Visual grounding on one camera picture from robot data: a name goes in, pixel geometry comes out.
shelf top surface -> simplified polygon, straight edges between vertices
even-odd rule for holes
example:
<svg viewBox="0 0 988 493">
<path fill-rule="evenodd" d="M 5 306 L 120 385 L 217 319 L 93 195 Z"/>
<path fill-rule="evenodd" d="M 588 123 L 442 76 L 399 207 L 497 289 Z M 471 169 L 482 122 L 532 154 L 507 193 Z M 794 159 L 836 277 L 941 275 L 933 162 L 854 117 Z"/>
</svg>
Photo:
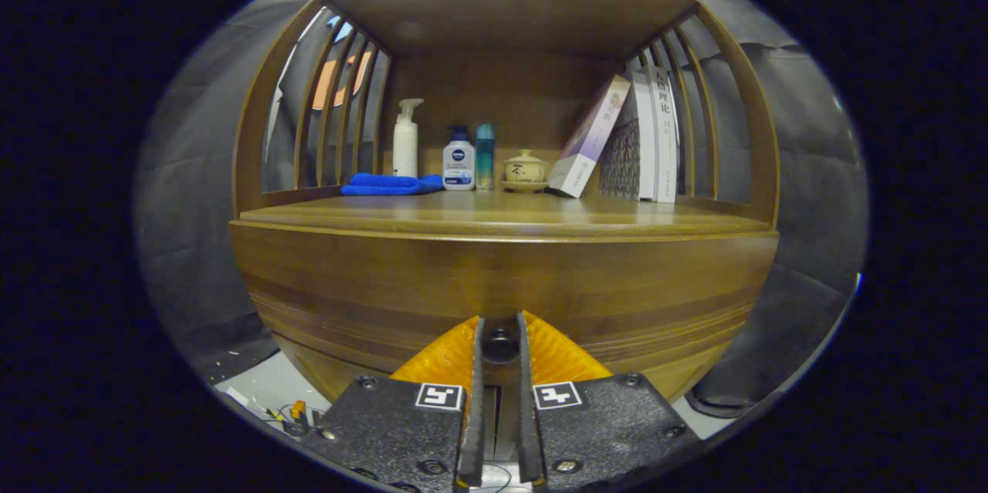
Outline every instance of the shelf top surface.
<svg viewBox="0 0 988 493">
<path fill-rule="evenodd" d="M 648 240 L 770 230 L 765 222 L 692 205 L 508 191 L 322 198 L 244 211 L 240 218 L 343 231 L 507 239 Z"/>
<path fill-rule="evenodd" d="M 328 0 L 391 55 L 515 49 L 625 61 L 693 0 Z"/>
</svg>

cable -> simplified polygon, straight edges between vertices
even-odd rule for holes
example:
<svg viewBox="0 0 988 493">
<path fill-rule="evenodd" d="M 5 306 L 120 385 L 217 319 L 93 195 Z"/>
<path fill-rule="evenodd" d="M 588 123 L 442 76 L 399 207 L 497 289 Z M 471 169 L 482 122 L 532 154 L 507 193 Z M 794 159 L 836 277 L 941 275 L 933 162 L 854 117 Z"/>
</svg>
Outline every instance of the cable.
<svg viewBox="0 0 988 493">
<path fill-rule="evenodd" d="M 503 471 L 503 472 L 507 473 L 508 474 L 508 481 L 506 481 L 504 483 L 504 485 L 491 485 L 489 487 L 479 487 L 477 489 L 470 489 L 470 492 L 471 493 L 473 493 L 473 491 L 484 491 L 485 489 L 494 489 L 495 487 L 498 487 L 498 490 L 495 491 L 494 493 L 501 493 L 502 491 L 504 491 L 505 489 L 507 489 L 509 487 L 514 487 L 514 488 L 518 488 L 518 489 L 525 489 L 527 491 L 532 491 L 532 489 L 528 489 L 528 487 L 525 487 L 525 486 L 522 486 L 522 485 L 512 485 L 511 484 L 511 480 L 515 479 L 515 475 L 513 473 L 511 473 L 511 471 L 509 471 L 508 468 L 504 468 L 504 466 L 498 466 L 497 464 L 490 464 L 490 462 L 484 462 L 484 465 L 485 466 L 494 466 L 494 468 L 498 468 L 498 469 L 500 469 L 500 471 Z"/>
</svg>

wooden cabinet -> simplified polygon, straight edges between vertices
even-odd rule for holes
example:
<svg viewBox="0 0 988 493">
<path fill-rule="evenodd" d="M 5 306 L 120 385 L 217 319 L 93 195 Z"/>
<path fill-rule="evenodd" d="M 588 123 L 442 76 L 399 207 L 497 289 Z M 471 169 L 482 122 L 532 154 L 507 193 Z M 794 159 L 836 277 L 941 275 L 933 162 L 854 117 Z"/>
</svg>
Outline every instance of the wooden cabinet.
<svg viewBox="0 0 988 493">
<path fill-rule="evenodd" d="M 324 147 L 334 146 L 325 151 L 335 158 L 317 156 L 317 172 L 335 164 L 335 180 L 263 194 L 269 103 L 294 42 L 322 7 L 355 29 L 354 46 L 340 55 L 391 61 L 384 108 L 372 113 L 358 93 L 353 109 L 345 102 L 336 118 L 323 110 L 319 128 L 301 117 L 299 144 L 315 132 Z M 693 195 L 694 117 L 703 117 L 710 138 L 710 174 L 718 169 L 702 69 L 678 32 L 692 16 L 709 30 L 741 92 L 752 153 L 748 204 L 717 200 L 716 186 L 712 198 Z M 670 40 L 685 52 L 682 63 L 692 64 L 703 105 L 701 113 L 685 106 L 680 113 L 687 194 L 677 204 L 601 197 L 599 176 L 582 198 L 500 187 L 420 197 L 339 193 L 360 155 L 373 156 L 378 173 L 391 172 L 398 100 L 409 96 L 425 99 L 415 113 L 423 174 L 438 173 L 447 126 L 455 123 L 495 124 L 495 181 L 497 162 L 519 148 L 554 162 L 594 89 L 629 60 L 666 63 L 682 85 Z M 313 60 L 324 63 L 325 55 Z M 356 77 L 332 81 L 343 98 L 355 96 Z M 373 125 L 374 148 L 361 153 L 347 137 L 366 125 Z M 356 374 L 391 373 L 472 315 L 508 319 L 526 309 L 608 369 L 641 371 L 675 400 L 744 325 L 779 239 L 779 151 L 768 105 L 741 47 L 694 0 L 312 0 L 272 46 L 236 140 L 229 230 L 239 268 L 262 320 L 330 399 Z M 296 152 L 296 168 L 300 159 Z M 488 367 L 488 383 L 507 387 L 513 371 Z"/>
</svg>

book spine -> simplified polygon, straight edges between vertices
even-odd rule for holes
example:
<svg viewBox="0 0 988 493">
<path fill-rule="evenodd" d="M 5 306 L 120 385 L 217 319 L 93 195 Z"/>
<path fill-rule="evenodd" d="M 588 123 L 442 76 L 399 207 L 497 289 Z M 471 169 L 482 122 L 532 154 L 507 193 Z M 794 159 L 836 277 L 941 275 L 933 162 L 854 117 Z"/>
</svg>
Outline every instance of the book spine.
<svg viewBox="0 0 988 493">
<path fill-rule="evenodd" d="M 669 78 L 649 67 L 655 95 L 657 157 L 655 201 L 676 201 L 676 120 Z"/>
<path fill-rule="evenodd" d="M 639 74 L 635 82 L 635 95 L 638 98 L 638 158 L 640 160 L 640 176 L 638 178 L 638 197 L 645 200 L 655 200 L 655 103 L 650 73 Z"/>
</svg>

book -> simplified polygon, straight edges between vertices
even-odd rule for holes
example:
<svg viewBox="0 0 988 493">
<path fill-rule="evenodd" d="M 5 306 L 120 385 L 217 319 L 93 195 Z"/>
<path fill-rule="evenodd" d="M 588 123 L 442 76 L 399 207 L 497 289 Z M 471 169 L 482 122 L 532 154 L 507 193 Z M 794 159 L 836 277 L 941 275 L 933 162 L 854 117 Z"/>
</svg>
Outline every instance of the book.
<svg viewBox="0 0 988 493">
<path fill-rule="evenodd" d="M 652 89 L 655 113 L 655 201 L 674 204 L 678 163 L 678 125 L 669 75 L 654 65 L 643 68 Z"/>
<path fill-rule="evenodd" d="M 655 116 L 652 89 L 643 71 L 629 72 L 628 98 L 601 155 L 601 195 L 655 200 Z"/>
<path fill-rule="evenodd" d="M 593 105 L 563 146 L 559 161 L 553 165 L 547 179 L 548 187 L 573 198 L 580 197 L 590 180 L 590 173 L 597 165 L 597 159 L 600 159 L 607 138 L 611 136 L 614 121 L 618 118 L 630 88 L 631 82 L 628 79 L 615 75 L 597 92 Z"/>
</svg>

